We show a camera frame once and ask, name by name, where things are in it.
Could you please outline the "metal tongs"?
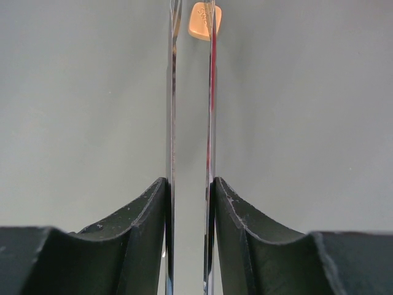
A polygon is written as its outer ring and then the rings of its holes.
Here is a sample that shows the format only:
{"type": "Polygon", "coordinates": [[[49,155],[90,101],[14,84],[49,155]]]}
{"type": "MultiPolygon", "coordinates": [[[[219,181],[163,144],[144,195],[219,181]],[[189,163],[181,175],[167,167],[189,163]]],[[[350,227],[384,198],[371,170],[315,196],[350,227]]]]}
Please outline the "metal tongs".
{"type": "MultiPolygon", "coordinates": [[[[182,1],[169,2],[168,67],[166,72],[166,214],[165,293],[174,293],[174,224],[176,159],[176,66],[177,38],[181,26],[182,1]]],[[[204,17],[197,20],[207,29],[203,39],[210,42],[208,82],[208,135],[206,151],[206,190],[204,211],[203,293],[214,294],[214,178],[216,176],[216,88],[217,88],[217,13],[215,1],[202,1],[204,17]]]]}

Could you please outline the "caramel square chocolate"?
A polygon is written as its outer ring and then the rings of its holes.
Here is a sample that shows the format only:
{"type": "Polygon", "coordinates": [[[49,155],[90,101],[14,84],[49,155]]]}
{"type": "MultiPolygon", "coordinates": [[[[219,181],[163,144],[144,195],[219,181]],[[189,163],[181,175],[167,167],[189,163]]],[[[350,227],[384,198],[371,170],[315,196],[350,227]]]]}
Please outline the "caramel square chocolate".
{"type": "Polygon", "coordinates": [[[216,1],[194,3],[188,25],[189,35],[196,39],[210,41],[217,39],[222,21],[222,9],[216,1]]]}

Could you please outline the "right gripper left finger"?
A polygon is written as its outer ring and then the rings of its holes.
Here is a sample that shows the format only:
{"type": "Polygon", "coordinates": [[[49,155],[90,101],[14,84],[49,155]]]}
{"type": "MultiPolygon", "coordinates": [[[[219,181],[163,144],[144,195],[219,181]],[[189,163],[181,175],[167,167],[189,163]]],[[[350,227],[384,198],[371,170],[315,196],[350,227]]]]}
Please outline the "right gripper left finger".
{"type": "Polygon", "coordinates": [[[156,294],[166,180],[80,232],[1,228],[2,294],[156,294]]]}

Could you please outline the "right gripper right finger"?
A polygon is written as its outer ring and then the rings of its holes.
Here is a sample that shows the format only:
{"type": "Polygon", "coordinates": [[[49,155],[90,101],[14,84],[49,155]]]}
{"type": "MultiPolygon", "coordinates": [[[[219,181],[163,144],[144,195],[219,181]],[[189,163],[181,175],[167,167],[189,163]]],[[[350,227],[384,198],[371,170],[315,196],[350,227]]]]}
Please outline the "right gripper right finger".
{"type": "Polygon", "coordinates": [[[215,179],[224,294],[391,294],[390,232],[290,229],[215,179]]]}

